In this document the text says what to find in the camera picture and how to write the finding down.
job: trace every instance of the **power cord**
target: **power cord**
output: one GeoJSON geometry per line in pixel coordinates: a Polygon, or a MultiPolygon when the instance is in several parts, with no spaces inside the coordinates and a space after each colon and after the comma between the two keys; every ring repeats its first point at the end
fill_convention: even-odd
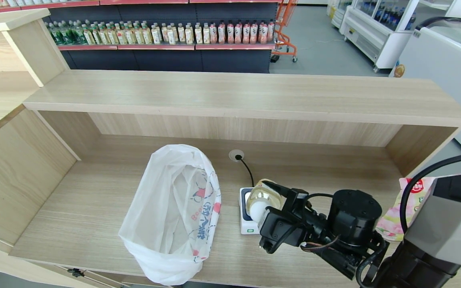
{"type": "Polygon", "coordinates": [[[247,163],[245,163],[245,161],[243,161],[243,157],[241,157],[241,155],[236,155],[236,160],[241,161],[243,163],[243,165],[245,165],[245,167],[249,171],[250,180],[252,181],[252,186],[251,187],[254,187],[256,185],[256,183],[254,182],[254,177],[252,176],[252,172],[250,172],[249,166],[247,165],[247,163]]]}

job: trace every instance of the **plastic bottle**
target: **plastic bottle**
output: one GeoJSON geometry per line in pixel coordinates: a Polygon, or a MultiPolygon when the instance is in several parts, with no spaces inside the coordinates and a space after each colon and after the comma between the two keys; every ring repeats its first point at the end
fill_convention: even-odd
{"type": "Polygon", "coordinates": [[[163,35],[163,41],[169,42],[168,40],[168,28],[165,23],[161,23],[161,35],[163,35]]]}
{"type": "Polygon", "coordinates": [[[193,44],[193,31],[190,23],[186,24],[184,33],[186,34],[186,44],[193,44]]]}
{"type": "Polygon", "coordinates": [[[209,42],[211,44],[216,44],[216,42],[218,42],[218,33],[216,33],[216,25],[214,22],[209,26],[209,42]]]}
{"type": "Polygon", "coordinates": [[[91,28],[95,43],[97,45],[102,44],[101,36],[99,35],[99,30],[97,29],[97,26],[95,26],[95,24],[90,24],[90,28],[91,28]]]}
{"type": "Polygon", "coordinates": [[[64,43],[62,33],[58,34],[58,28],[56,28],[52,23],[49,23],[49,31],[51,32],[51,37],[53,37],[53,40],[57,45],[62,45],[64,43]]]}
{"type": "Polygon", "coordinates": [[[412,14],[412,16],[410,17],[410,20],[408,20],[408,24],[407,24],[407,27],[405,30],[411,30],[412,29],[412,25],[414,24],[415,22],[415,12],[412,14]]]}
{"type": "Polygon", "coordinates": [[[268,42],[268,25],[262,23],[260,29],[259,42],[261,44],[266,44],[268,42]]]}
{"type": "Polygon", "coordinates": [[[72,39],[69,37],[69,29],[64,27],[62,23],[58,24],[58,29],[62,35],[62,40],[64,45],[72,45],[72,39]]]}
{"type": "Polygon", "coordinates": [[[126,35],[126,40],[128,41],[128,44],[136,44],[136,38],[133,33],[133,30],[129,28],[129,23],[124,23],[124,33],[126,35]]]}
{"type": "Polygon", "coordinates": [[[154,41],[154,44],[156,45],[161,44],[161,38],[159,36],[161,33],[159,33],[158,29],[156,29],[157,28],[156,25],[152,25],[150,27],[152,28],[150,30],[150,33],[152,34],[152,40],[154,41]]]}
{"type": "Polygon", "coordinates": [[[152,36],[152,33],[150,32],[150,28],[147,27],[147,22],[141,23],[141,29],[142,29],[142,34],[143,34],[143,41],[145,41],[145,44],[147,45],[152,44],[152,42],[154,42],[154,37],[152,36]]]}
{"type": "Polygon", "coordinates": [[[172,27],[172,31],[174,32],[174,41],[178,42],[179,41],[179,35],[177,34],[177,29],[175,27],[175,23],[170,23],[170,26],[172,27]]]}
{"type": "Polygon", "coordinates": [[[268,23],[268,36],[267,36],[268,42],[273,41],[274,32],[275,32],[275,22],[273,22],[273,19],[270,19],[268,23]]]}
{"type": "Polygon", "coordinates": [[[243,25],[243,44],[250,43],[250,23],[247,20],[243,25]]]}
{"type": "Polygon", "coordinates": [[[170,45],[175,45],[176,40],[175,40],[175,36],[174,36],[174,29],[172,29],[171,25],[166,26],[166,32],[168,33],[168,43],[170,45]]]}
{"type": "Polygon", "coordinates": [[[385,1],[382,1],[380,3],[380,6],[378,7],[377,14],[375,15],[375,20],[380,21],[382,19],[382,16],[384,14],[385,10],[385,1]]]}
{"type": "Polygon", "coordinates": [[[254,22],[250,26],[250,44],[255,44],[257,42],[257,30],[258,30],[258,28],[259,27],[257,26],[257,21],[254,20],[254,22]]]}
{"type": "Polygon", "coordinates": [[[241,44],[241,32],[243,29],[243,25],[241,24],[241,20],[238,20],[236,26],[234,26],[234,43],[241,44]]]}
{"type": "Polygon", "coordinates": [[[273,182],[268,179],[261,179],[252,189],[249,200],[245,206],[247,214],[250,215],[255,222],[261,221],[266,212],[266,207],[271,206],[280,209],[282,205],[282,197],[268,186],[263,185],[263,181],[265,180],[273,182]]]}
{"type": "Polygon", "coordinates": [[[108,34],[108,38],[110,39],[111,44],[113,44],[113,45],[119,44],[119,40],[118,40],[118,37],[117,37],[117,32],[115,30],[113,30],[110,23],[106,24],[106,32],[108,34]]]}
{"type": "Polygon", "coordinates": [[[90,32],[90,30],[88,30],[88,27],[86,27],[86,24],[81,25],[81,27],[83,28],[83,35],[84,35],[84,38],[86,39],[86,43],[88,45],[95,45],[94,35],[90,32]]]}
{"type": "Polygon", "coordinates": [[[209,26],[207,23],[204,23],[204,29],[202,30],[202,34],[204,36],[204,44],[210,43],[210,35],[209,35],[209,26]]]}
{"type": "Polygon", "coordinates": [[[229,20],[229,24],[227,24],[227,43],[234,44],[234,25],[232,20],[229,20]]]}
{"type": "Polygon", "coordinates": [[[178,24],[177,34],[179,35],[179,42],[186,43],[186,32],[184,31],[184,27],[181,23],[178,24]]]}
{"type": "Polygon", "coordinates": [[[135,32],[135,37],[136,37],[136,43],[137,44],[145,44],[145,39],[143,39],[143,29],[141,29],[140,24],[135,22],[133,24],[134,27],[134,32],[135,32]]]}
{"type": "Polygon", "coordinates": [[[225,44],[225,23],[223,20],[220,20],[218,25],[218,43],[225,44]]]}
{"type": "Polygon", "coordinates": [[[199,24],[195,24],[195,39],[197,40],[197,44],[203,44],[203,36],[202,36],[202,28],[200,28],[199,24]]]}

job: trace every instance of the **black cable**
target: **black cable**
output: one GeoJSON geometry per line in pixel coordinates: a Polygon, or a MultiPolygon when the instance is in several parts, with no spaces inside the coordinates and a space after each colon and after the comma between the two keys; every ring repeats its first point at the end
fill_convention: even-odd
{"type": "Polygon", "coordinates": [[[303,211],[305,210],[305,206],[307,206],[307,201],[309,201],[309,199],[313,198],[313,197],[330,197],[330,198],[333,198],[333,195],[331,194],[327,194],[327,193],[314,193],[314,194],[311,194],[311,195],[307,195],[304,199],[303,199],[303,204],[302,204],[302,223],[305,223],[305,213],[303,213],[303,211]]]}
{"type": "Polygon", "coordinates": [[[410,191],[414,187],[414,185],[421,180],[424,176],[428,175],[429,173],[437,170],[438,168],[447,166],[449,164],[453,164],[456,162],[461,162],[461,155],[451,157],[448,159],[444,159],[439,161],[433,165],[428,166],[423,171],[417,173],[410,182],[408,182],[407,186],[403,190],[403,195],[401,197],[401,202],[399,204],[399,219],[401,221],[401,228],[403,229],[403,233],[406,233],[408,230],[407,224],[407,204],[408,204],[408,197],[410,196],[410,191]]]}
{"type": "Polygon", "coordinates": [[[254,182],[254,177],[252,176],[252,172],[250,172],[249,166],[247,165],[247,163],[245,163],[245,161],[243,161],[243,157],[241,157],[241,155],[236,155],[236,160],[241,161],[243,163],[243,165],[245,165],[245,167],[249,171],[250,180],[252,180],[252,186],[251,187],[254,187],[256,185],[256,183],[254,182]]]}
{"type": "Polygon", "coordinates": [[[376,259],[376,257],[378,257],[378,255],[382,253],[382,251],[385,249],[385,246],[386,246],[385,240],[382,237],[379,237],[379,239],[382,239],[380,242],[379,249],[373,252],[373,254],[367,257],[364,261],[362,261],[362,263],[360,263],[360,265],[357,267],[357,270],[355,270],[355,280],[357,281],[357,283],[359,284],[361,288],[373,288],[374,287],[374,285],[366,286],[364,283],[362,283],[362,271],[364,271],[366,266],[371,264],[376,259]]]}

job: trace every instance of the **refrigerator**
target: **refrigerator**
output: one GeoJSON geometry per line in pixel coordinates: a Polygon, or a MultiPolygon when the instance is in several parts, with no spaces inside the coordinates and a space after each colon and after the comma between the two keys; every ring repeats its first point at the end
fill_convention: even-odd
{"type": "MultiPolygon", "coordinates": [[[[461,18],[419,24],[390,77],[431,79],[461,104],[461,18]]],[[[461,132],[455,139],[461,144],[461,132]]]]}

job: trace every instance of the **pink snack package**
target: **pink snack package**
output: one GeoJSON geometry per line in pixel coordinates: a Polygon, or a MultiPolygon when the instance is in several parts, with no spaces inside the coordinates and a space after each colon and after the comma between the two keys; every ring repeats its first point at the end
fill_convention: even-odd
{"type": "MultiPolygon", "coordinates": [[[[410,224],[412,223],[413,217],[419,209],[419,207],[424,203],[424,199],[428,194],[428,191],[430,190],[431,185],[435,179],[437,179],[437,177],[423,177],[414,185],[412,191],[410,191],[407,204],[408,226],[410,226],[410,224]]],[[[401,187],[401,190],[397,195],[394,207],[389,208],[389,210],[385,213],[385,215],[382,218],[380,218],[380,220],[377,223],[376,230],[382,235],[382,237],[385,240],[403,240],[403,230],[401,228],[401,220],[399,219],[399,205],[401,203],[401,196],[403,194],[403,190],[407,186],[408,182],[410,182],[410,180],[412,179],[399,179],[399,186],[401,187]]]]}

